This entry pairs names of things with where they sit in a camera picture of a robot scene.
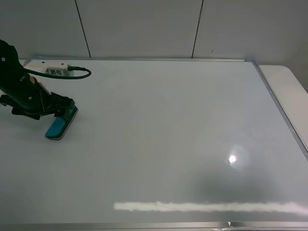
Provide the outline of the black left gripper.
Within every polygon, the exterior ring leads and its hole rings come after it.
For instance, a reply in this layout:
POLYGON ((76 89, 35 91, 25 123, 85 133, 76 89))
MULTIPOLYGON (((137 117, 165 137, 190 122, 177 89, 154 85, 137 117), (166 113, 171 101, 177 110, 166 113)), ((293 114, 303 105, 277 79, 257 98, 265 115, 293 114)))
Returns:
POLYGON ((11 106, 13 115, 26 116, 35 120, 47 115, 68 118, 69 109, 74 109, 75 107, 73 99, 60 96, 54 92, 51 95, 41 94, 38 97, 21 100, 14 100, 8 95, 2 95, 0 103, 3 106, 11 106))

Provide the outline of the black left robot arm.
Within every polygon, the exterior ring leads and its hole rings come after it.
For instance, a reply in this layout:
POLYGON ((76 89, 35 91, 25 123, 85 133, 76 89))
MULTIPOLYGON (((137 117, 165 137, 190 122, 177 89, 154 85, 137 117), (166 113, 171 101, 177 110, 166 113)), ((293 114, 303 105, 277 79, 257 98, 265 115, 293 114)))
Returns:
POLYGON ((39 120, 54 115, 69 121, 78 112, 73 99, 47 91, 42 83, 24 70, 14 46, 0 41, 0 97, 12 114, 39 120))

